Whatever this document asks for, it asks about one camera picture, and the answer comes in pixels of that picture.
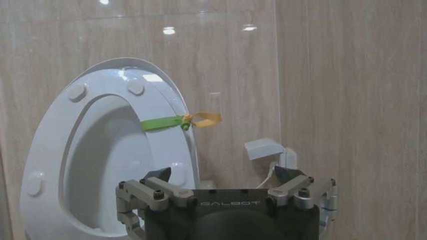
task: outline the toilet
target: toilet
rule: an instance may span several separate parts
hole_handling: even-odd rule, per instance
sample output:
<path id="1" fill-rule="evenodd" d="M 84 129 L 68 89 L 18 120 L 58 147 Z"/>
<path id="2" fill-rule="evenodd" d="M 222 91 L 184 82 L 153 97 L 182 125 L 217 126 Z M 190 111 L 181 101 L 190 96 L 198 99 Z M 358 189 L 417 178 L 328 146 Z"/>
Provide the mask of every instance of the toilet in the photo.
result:
<path id="1" fill-rule="evenodd" d="M 152 63 L 116 58 L 81 73 L 50 104 L 30 144 L 20 192 L 28 239 L 128 239 L 116 215 L 118 182 L 170 167 L 169 183 L 198 186 L 192 129 L 142 132 L 140 126 L 185 113 L 180 91 Z"/>

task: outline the power cord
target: power cord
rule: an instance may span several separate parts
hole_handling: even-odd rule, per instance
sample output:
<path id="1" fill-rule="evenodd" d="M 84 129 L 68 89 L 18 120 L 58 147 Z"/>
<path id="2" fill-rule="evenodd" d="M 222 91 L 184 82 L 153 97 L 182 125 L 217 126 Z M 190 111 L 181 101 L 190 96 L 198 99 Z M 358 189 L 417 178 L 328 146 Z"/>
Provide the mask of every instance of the power cord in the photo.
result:
<path id="1" fill-rule="evenodd" d="M 273 171 L 274 171 L 274 166 L 278 164 L 277 161 L 272 161 L 269 163 L 269 170 L 268 170 L 268 174 L 266 174 L 266 178 L 264 179 L 264 181 L 261 181 L 261 183 L 258 184 L 258 186 L 256 187 L 257 189 L 261 188 L 261 186 L 266 183 L 266 181 L 272 178 L 273 176 Z"/>

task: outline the toilet seat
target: toilet seat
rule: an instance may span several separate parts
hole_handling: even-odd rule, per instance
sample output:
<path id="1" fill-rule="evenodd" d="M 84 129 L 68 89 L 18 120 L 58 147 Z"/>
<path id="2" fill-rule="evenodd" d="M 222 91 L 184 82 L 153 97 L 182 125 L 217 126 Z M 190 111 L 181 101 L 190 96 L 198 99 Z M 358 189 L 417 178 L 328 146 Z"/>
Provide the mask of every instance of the toilet seat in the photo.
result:
<path id="1" fill-rule="evenodd" d="M 125 109 L 126 114 L 116 114 L 116 109 Z M 176 126 L 141 132 L 138 127 L 140 121 L 186 112 L 173 82 L 144 60 L 108 60 L 76 78 L 42 117 L 26 157 L 20 211 L 32 240 L 128 239 L 114 215 L 114 187 L 118 181 L 138 179 L 148 171 L 172 167 L 169 182 L 182 188 L 196 187 L 190 129 L 185 132 Z M 97 136 L 100 142 L 110 143 L 101 157 L 105 149 L 94 141 Z M 97 197 L 97 204 L 90 196 Z M 88 214 L 92 206 L 98 208 L 94 221 Z"/>

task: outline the beige tile wall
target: beige tile wall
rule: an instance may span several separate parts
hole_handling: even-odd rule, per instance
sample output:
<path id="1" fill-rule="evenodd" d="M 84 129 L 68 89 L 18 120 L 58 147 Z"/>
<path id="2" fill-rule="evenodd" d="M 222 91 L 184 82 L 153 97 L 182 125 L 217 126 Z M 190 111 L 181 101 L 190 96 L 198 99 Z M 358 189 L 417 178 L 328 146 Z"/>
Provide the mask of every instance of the beige tile wall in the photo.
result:
<path id="1" fill-rule="evenodd" d="M 421 2 L 276 1 L 281 139 L 337 178 L 338 240 L 427 237 Z"/>
<path id="2" fill-rule="evenodd" d="M 202 179 L 254 186 L 269 159 L 248 164 L 242 143 L 281 139 L 302 171 L 337 178 L 330 239 L 425 239 L 425 16 L 421 0 L 0 0 L 0 238 L 25 238 L 22 170 L 50 102 L 128 56 L 164 69 L 189 111 L 222 114 L 194 133 Z"/>
<path id="3" fill-rule="evenodd" d="M 221 188 L 257 185 L 269 159 L 248 164 L 242 144 L 280 140 L 273 0 L 0 0 L 0 6 L 0 143 L 14 240 L 25 238 L 18 199 L 36 127 L 64 86 L 109 58 L 152 61 L 190 112 L 221 112 L 217 127 L 194 131 L 201 178 Z M 256 30 L 241 31 L 246 24 Z M 174 35 L 162 34 L 166 26 Z"/>
<path id="4" fill-rule="evenodd" d="M 419 83 L 419 162 L 417 162 L 417 239 L 427 236 L 427 2 L 420 1 L 420 83 Z"/>

